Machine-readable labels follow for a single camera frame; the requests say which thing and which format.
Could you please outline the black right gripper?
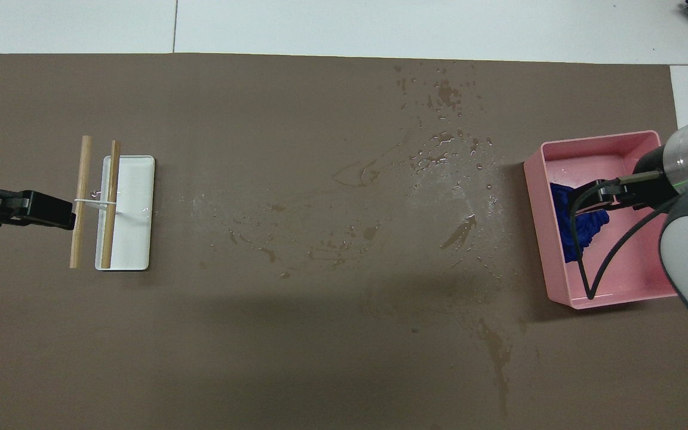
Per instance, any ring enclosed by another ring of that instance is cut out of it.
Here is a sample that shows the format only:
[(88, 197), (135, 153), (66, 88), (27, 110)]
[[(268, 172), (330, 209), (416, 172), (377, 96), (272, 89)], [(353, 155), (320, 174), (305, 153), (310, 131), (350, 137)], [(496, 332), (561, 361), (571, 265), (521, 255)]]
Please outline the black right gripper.
[(679, 196), (664, 170), (664, 149), (660, 146), (639, 158), (637, 174), (657, 172), (655, 179), (646, 182), (610, 183), (610, 180), (596, 180), (598, 188), (595, 197), (596, 210), (619, 210), (631, 207), (638, 211), (647, 207), (658, 208)]

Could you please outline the blue cloth towel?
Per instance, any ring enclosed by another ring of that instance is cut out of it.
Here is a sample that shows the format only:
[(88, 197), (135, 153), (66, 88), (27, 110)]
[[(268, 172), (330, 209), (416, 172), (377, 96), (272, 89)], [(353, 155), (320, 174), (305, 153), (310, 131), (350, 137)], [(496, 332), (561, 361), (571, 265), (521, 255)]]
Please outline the blue cloth towel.
[(556, 215), (560, 241), (563, 249), (565, 262), (577, 261), (577, 250), (584, 250), (589, 247), (594, 237), (601, 231), (604, 225), (609, 223), (610, 217), (606, 210), (599, 210), (592, 213), (578, 214), (576, 216), (576, 236), (578, 245), (575, 246), (570, 227), (570, 201), (568, 194), (573, 188), (550, 183), (552, 194), (552, 204)]

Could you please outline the long light wooden rod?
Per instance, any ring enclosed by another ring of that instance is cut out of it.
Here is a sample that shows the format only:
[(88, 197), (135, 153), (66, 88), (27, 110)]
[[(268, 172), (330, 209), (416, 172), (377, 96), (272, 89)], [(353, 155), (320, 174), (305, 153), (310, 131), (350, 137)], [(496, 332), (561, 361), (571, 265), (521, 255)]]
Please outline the long light wooden rod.
[(82, 237), (84, 237), (84, 206), (88, 189), (88, 175), (90, 174), (90, 158), (92, 152), (92, 137), (82, 136), (79, 155), (78, 179), (75, 196), (75, 226), (71, 249), (69, 253), (69, 269), (78, 269), (82, 253)]

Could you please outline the pink plastic bin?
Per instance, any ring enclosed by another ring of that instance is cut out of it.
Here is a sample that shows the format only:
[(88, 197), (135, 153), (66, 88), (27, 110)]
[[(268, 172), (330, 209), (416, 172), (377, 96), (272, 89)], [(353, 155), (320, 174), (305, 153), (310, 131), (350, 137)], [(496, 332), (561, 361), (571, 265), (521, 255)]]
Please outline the pink plastic bin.
[(660, 137), (655, 131), (609, 134), (544, 142), (524, 162), (549, 299), (574, 309), (587, 309), (675, 295), (658, 253), (658, 240), (665, 220), (660, 216), (623, 245), (601, 277), (594, 299), (588, 299), (577, 263), (566, 262), (563, 256), (549, 188), (552, 183), (578, 188), (596, 179), (629, 175), (643, 155), (660, 146)]

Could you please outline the short darker wooden rod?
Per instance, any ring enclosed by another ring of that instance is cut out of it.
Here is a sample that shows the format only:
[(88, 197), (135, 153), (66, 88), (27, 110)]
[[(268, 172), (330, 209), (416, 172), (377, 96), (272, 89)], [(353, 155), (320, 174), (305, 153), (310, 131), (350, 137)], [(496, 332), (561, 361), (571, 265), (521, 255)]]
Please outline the short darker wooden rod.
[(118, 173), (120, 168), (121, 142), (111, 141), (111, 155), (107, 170), (107, 190), (103, 195), (106, 201), (106, 215), (103, 225), (103, 250), (101, 252), (101, 269), (110, 269), (112, 263), (112, 247), (117, 212)]

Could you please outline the white rack base tray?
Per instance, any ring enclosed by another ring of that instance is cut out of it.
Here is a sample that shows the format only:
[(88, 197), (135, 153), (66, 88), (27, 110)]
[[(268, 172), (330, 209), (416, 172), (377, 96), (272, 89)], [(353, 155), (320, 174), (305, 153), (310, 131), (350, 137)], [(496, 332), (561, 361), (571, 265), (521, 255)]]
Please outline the white rack base tray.
[(149, 266), (155, 158), (122, 155), (116, 188), (111, 263), (102, 267), (106, 215), (99, 210), (94, 266), (98, 271), (145, 271)]

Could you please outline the brown table mat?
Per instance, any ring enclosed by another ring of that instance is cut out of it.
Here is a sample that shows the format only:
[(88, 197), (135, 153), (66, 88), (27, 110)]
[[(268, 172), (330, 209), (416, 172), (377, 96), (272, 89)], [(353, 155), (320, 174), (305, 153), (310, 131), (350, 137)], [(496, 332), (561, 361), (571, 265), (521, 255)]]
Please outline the brown table mat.
[[(156, 160), (149, 268), (0, 228), (0, 430), (688, 429), (676, 297), (546, 296), (523, 161), (677, 128), (668, 66), (243, 55), (0, 55), (0, 188), (92, 188), (118, 140)], [(492, 141), (469, 248), (347, 164), (412, 133)]]

